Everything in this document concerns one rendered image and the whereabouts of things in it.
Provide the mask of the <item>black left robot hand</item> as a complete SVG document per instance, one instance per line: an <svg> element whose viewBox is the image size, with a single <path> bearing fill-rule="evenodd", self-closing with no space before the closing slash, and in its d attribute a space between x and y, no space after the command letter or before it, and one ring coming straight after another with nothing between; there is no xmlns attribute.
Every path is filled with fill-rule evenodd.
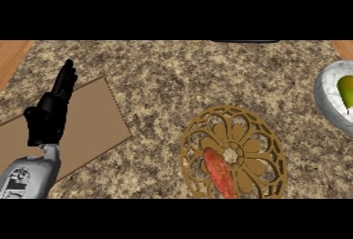
<svg viewBox="0 0 353 239"><path fill-rule="evenodd" d="M73 60L68 59L60 70L52 90L43 94L37 106L30 106L24 111L30 129L30 147L58 144L61 141L76 81L76 68Z"/></svg>

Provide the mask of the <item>red elongated fruit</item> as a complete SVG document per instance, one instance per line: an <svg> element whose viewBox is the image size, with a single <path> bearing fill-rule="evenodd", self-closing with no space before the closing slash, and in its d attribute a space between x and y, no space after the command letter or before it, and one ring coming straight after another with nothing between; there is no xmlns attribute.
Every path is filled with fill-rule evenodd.
<svg viewBox="0 0 353 239"><path fill-rule="evenodd" d="M231 170L226 160L213 148L204 149L206 168L218 187L219 193L226 199L237 199L237 191L234 180L231 177Z"/></svg>

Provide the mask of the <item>brown rectangular cutting board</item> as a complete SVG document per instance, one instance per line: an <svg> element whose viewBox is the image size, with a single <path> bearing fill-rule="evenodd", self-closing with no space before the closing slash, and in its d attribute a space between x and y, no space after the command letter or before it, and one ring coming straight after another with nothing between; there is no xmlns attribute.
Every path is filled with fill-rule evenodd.
<svg viewBox="0 0 353 239"><path fill-rule="evenodd" d="M98 78L79 86L73 93L65 132L60 142L58 180L130 136L107 79ZM0 174L15 159L42 155L43 151L29 146L29 124L20 115L0 124Z"/></svg>

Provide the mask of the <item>green pear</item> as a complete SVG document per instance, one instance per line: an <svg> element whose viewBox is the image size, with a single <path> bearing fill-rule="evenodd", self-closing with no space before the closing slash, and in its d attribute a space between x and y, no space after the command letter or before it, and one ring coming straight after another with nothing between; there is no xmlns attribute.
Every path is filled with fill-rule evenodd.
<svg viewBox="0 0 353 239"><path fill-rule="evenodd" d="M353 106L353 76L345 76L337 83L340 96L343 98L343 104L346 108Z"/></svg>

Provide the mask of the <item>round gold lattice placemat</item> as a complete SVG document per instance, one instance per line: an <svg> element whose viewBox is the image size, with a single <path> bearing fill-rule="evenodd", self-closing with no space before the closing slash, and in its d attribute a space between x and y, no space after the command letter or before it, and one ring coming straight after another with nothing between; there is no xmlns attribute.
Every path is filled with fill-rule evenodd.
<svg viewBox="0 0 353 239"><path fill-rule="evenodd" d="M207 170L204 149L212 148L228 165L234 187L225 190ZM181 141L181 167L195 198L271 199L284 195L287 160L281 142L265 120L246 108L215 106L194 117Z"/></svg>

